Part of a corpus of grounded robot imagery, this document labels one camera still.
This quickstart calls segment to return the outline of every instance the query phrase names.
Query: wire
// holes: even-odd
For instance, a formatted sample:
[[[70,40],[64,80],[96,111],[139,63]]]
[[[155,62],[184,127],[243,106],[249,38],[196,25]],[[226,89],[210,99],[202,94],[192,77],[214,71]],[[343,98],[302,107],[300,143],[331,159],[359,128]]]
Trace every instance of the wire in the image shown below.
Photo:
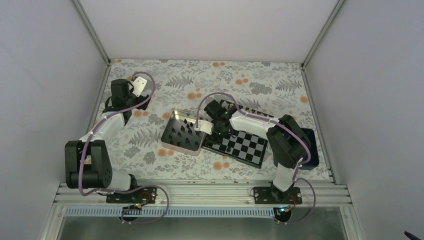
[[[80,161],[80,163],[79,163],[79,174],[78,174],[78,190],[79,190],[79,193],[83,196],[83,197],[86,197],[86,196],[88,196],[88,195],[90,195],[91,193],[93,193],[93,192],[95,192],[95,191],[99,191],[99,190],[101,190],[100,188],[94,188],[94,189],[92,189],[92,190],[90,190],[90,191],[88,191],[88,192],[84,192],[84,190],[83,190],[83,171],[84,171],[84,160],[86,159],[86,154],[87,154],[87,148],[88,148],[88,146],[89,146],[89,143],[90,143],[90,141],[91,141],[91,139],[93,138],[93,136],[94,136],[94,134],[97,132],[97,130],[99,129],[99,127],[104,123],[104,122],[106,122],[108,119],[110,119],[111,117],[113,117],[113,116],[115,116],[115,115],[118,115],[118,114],[121,114],[121,113],[125,113],[125,112],[127,112],[127,111],[131,111],[131,110],[133,110],[133,109],[135,109],[135,108],[138,108],[138,107],[140,107],[140,106],[142,106],[142,105],[144,105],[145,103],[147,103],[151,98],[152,98],[152,96],[153,96],[153,93],[155,92],[155,90],[156,90],[156,82],[155,82],[155,80],[153,79],[153,76],[152,75],[150,75],[148,72],[145,72],[145,71],[137,71],[137,72],[135,72],[133,75],[132,75],[132,77],[134,77],[134,76],[136,76],[136,75],[139,75],[139,74],[145,74],[145,75],[147,75],[150,79],[151,79],[151,81],[152,81],[152,83],[153,83],[153,88],[152,88],[152,90],[151,90],[151,94],[144,100],[144,101],[142,101],[142,102],[140,102],[139,104],[137,104],[137,105],[134,105],[134,106],[131,106],[131,107],[128,107],[128,108],[125,108],[125,109],[122,109],[122,110],[120,110],[120,111],[116,111],[116,112],[114,112],[114,113],[112,113],[112,114],[110,114],[110,115],[108,115],[108,116],[106,116],[106,117],[104,117],[102,120],[100,120],[94,127],[93,127],[93,129],[92,129],[92,131],[91,131],[91,133],[90,133],[90,135],[88,136],[88,138],[87,138],[87,140],[85,141],[85,144],[84,144],[84,147],[82,148],[82,154],[81,154],[81,161]],[[104,191],[104,192],[113,192],[113,190],[110,190],[110,189],[102,189],[102,191]],[[116,193],[117,192],[120,192],[121,194],[126,194],[126,193],[132,193],[133,191],[115,191]]]
[[[135,191],[138,191],[139,189],[147,188],[147,187],[156,187],[156,188],[158,188],[158,189],[162,190],[162,192],[165,194],[165,197],[166,197],[166,209],[165,209],[165,211],[164,211],[164,212],[162,213],[162,215],[160,215],[158,218],[153,219],[153,220],[150,220],[150,221],[137,221],[137,222],[130,222],[130,221],[126,221],[126,220],[124,220],[124,215],[125,215],[126,213],[130,212],[130,211],[133,211],[134,209],[126,209],[126,210],[124,210],[124,211],[121,213],[121,216],[120,216],[120,219],[121,219],[122,223],[127,223],[127,224],[137,224],[137,225],[152,224],[152,223],[155,223],[155,222],[157,222],[157,221],[161,220],[163,217],[165,217],[165,215],[166,215],[166,214],[167,214],[167,212],[168,212],[168,209],[170,208],[170,197],[168,196],[168,193],[165,191],[165,189],[163,189],[162,187],[160,187],[160,186],[158,186],[158,185],[145,185],[145,186],[139,186],[139,187],[137,187],[137,188],[134,188],[133,190],[128,191],[128,192],[129,192],[129,193],[130,193],[130,192],[131,192],[131,193],[133,193],[133,192],[135,192]]]
[[[293,196],[293,195],[290,195],[290,198],[291,198],[291,200],[293,200],[293,208],[292,209],[295,209],[296,208],[296,198]]]
[[[146,197],[146,204],[148,204],[150,202],[150,199],[152,198],[152,195],[150,195],[150,193],[144,191],[138,194],[139,197],[141,197],[141,195],[144,194]]]
[[[298,224],[300,222],[303,222],[304,220],[306,220],[307,218],[309,218],[309,216],[312,214],[312,212],[315,209],[315,205],[317,204],[317,196],[315,194],[315,189],[312,186],[312,184],[308,180],[304,179],[303,177],[299,177],[298,179],[296,179],[296,181],[294,183],[297,183],[299,180],[305,181],[309,185],[310,189],[312,190],[312,194],[313,194],[313,205],[312,205],[312,208],[310,209],[310,211],[306,214],[306,216],[302,217],[301,219],[299,219],[297,221],[285,222],[284,225],[292,225],[292,224]],[[274,217],[274,221],[276,221],[278,224],[280,223],[280,221],[277,220],[275,217]]]

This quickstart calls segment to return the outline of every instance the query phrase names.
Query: white wall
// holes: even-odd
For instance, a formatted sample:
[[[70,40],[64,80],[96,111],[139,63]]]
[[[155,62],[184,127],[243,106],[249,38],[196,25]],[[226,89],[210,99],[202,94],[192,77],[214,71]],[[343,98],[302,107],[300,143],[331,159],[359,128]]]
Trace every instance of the white wall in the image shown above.
[[[307,77],[366,239],[424,239],[424,1],[346,1]]]
[[[39,238],[104,66],[69,0],[1,1],[1,239]]]
[[[80,0],[110,58],[297,62],[337,0]]]

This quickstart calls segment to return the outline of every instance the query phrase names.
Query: gray leaf print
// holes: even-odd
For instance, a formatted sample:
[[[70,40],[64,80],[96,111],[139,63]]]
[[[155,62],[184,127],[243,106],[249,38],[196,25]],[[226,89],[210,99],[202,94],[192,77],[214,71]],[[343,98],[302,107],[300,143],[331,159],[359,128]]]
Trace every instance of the gray leaf print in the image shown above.
[[[152,151],[149,151],[148,153],[146,153],[143,157],[143,161],[146,162],[146,164],[153,164],[156,160],[156,156],[155,153]]]
[[[138,147],[132,146],[132,147],[128,148],[127,150],[125,150],[123,155],[132,159],[134,157],[134,155],[136,155],[139,152],[140,152],[140,149]]]
[[[162,87],[162,85],[159,82],[156,82],[156,90],[155,91],[159,91]],[[143,90],[143,94],[147,91],[147,94],[150,94],[152,92],[153,89],[153,82],[149,80],[147,80],[146,86],[144,87]]]
[[[221,70],[219,71],[218,75],[216,76],[216,80],[224,79],[227,84],[233,80],[233,74],[229,71]]]
[[[164,164],[162,166],[157,166],[154,168],[154,170],[159,171],[159,172],[172,172],[174,170],[177,170],[178,166],[175,164]]]
[[[123,78],[124,76],[125,76],[125,69],[117,66],[110,71],[109,77],[114,79],[119,79],[119,78]]]
[[[148,116],[148,123],[154,125],[162,125],[165,122],[161,117],[158,117],[156,114],[151,114]]]
[[[126,66],[128,68],[136,68],[138,66],[138,64],[135,62],[123,62],[121,64],[122,66]]]
[[[273,67],[272,70],[274,70],[274,71],[287,71],[287,70],[289,70],[289,68],[286,67],[286,66],[279,66],[279,67]]]
[[[181,75],[180,76],[175,76],[173,78],[171,78],[166,84],[165,86],[167,87],[172,87],[172,88],[182,88],[184,89],[185,86],[187,85],[191,85],[193,83],[193,79],[191,77],[189,77],[187,75],[187,77]]]
[[[242,105],[243,107],[250,108],[252,110],[258,110],[261,107],[261,105],[259,104],[259,101],[258,100],[255,100],[255,99],[253,99],[253,100],[250,100],[248,98],[246,98],[246,100],[241,100],[240,99],[238,101],[238,103],[240,105]]]
[[[302,84],[300,83],[300,81],[287,79],[280,80],[275,89],[286,92],[294,92],[296,89],[300,89],[301,87]]]
[[[129,144],[136,145],[145,148],[146,146],[152,145],[152,143],[157,142],[159,140],[160,134],[158,133],[158,130],[155,129],[154,132],[150,130],[149,128],[147,131],[140,130],[137,132],[137,134],[134,134],[134,136],[129,140]]]
[[[269,86],[265,86],[265,84],[261,84],[257,82],[251,82],[249,84],[249,87],[252,88],[251,93],[254,95],[270,94],[273,92],[273,90]]]

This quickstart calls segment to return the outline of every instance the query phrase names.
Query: checkered board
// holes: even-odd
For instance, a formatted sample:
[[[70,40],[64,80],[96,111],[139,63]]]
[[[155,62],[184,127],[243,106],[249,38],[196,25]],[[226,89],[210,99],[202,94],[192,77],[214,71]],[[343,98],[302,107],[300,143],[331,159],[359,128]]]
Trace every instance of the checkered board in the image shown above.
[[[234,106],[234,103],[225,100],[221,100],[220,104],[227,109]],[[240,105],[239,107],[248,113],[272,117],[269,114],[256,111],[254,109]],[[249,132],[236,130],[232,131],[232,135],[225,134],[222,137],[222,144],[212,144],[208,142],[208,137],[206,137],[203,148],[220,155],[228,156],[255,168],[261,168],[262,161],[264,160],[265,150],[268,144],[266,139],[263,139]]]

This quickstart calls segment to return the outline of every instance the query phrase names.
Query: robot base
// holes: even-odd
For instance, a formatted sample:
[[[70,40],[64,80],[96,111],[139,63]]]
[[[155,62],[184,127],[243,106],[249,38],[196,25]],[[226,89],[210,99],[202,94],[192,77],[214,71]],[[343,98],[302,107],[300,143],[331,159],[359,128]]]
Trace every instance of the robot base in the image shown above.
[[[269,186],[256,186],[253,188],[253,196],[255,204],[275,205],[275,204],[294,204],[291,196],[296,200],[296,204],[302,203],[301,189],[299,187],[290,187],[284,192],[281,199],[275,199],[271,193],[272,188]]]

